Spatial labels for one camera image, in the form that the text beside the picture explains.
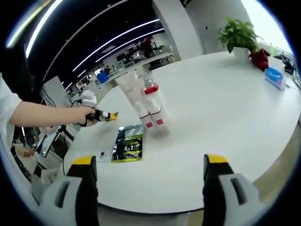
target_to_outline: black ceiling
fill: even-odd
[[[24,0],[21,1],[22,4],[19,4],[20,1],[17,0],[12,0],[11,2],[12,6],[9,11],[12,11],[12,13],[9,19],[6,19],[8,22],[1,35],[2,43],[10,29],[12,29],[18,18],[20,18],[22,12],[35,1]],[[29,42],[34,28],[52,2],[33,20],[30,26],[28,26],[20,40],[19,46],[21,47],[19,48],[22,48],[24,43]],[[43,80],[51,62],[66,41],[88,20],[117,2],[119,2],[119,0],[64,0],[44,24],[33,45],[28,58],[31,74],[38,78],[38,80]],[[151,0],[144,0],[143,4],[141,0],[128,0],[113,7],[85,26],[66,45],[51,66],[45,81],[58,75],[61,81],[65,81],[66,86],[69,82],[75,82],[78,79],[77,76],[83,70],[89,71],[97,65],[95,61],[104,55],[101,52],[109,47],[109,45],[95,53],[76,71],[72,72],[72,70],[95,49],[113,37],[156,18],[152,9]],[[119,46],[140,35],[159,28],[162,28],[160,23],[151,23],[116,39],[111,44]]]

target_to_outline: hand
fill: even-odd
[[[74,109],[77,109],[77,115],[79,119],[78,123],[80,124],[86,123],[86,115],[95,114],[95,110],[91,107],[77,107]]]

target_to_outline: white flower pot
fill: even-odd
[[[249,49],[234,47],[233,53],[234,53],[235,58],[237,59],[237,62],[239,62],[240,64],[247,64],[250,62]]]

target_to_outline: snack package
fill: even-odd
[[[139,161],[142,158],[143,125],[120,127],[111,162]]]

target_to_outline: white sleeve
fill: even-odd
[[[0,74],[0,123],[8,123],[15,109],[21,103],[17,94],[12,93]]]

